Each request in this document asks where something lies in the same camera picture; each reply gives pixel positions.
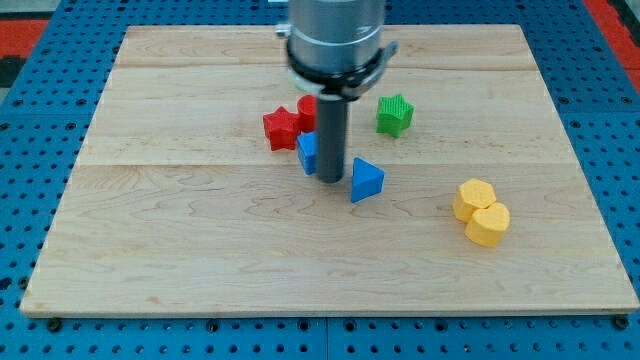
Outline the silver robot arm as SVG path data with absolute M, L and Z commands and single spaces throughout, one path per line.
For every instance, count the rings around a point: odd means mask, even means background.
M 399 43 L 382 44 L 383 0 L 290 0 L 275 27 L 289 76 L 326 101 L 355 101 L 382 78 Z

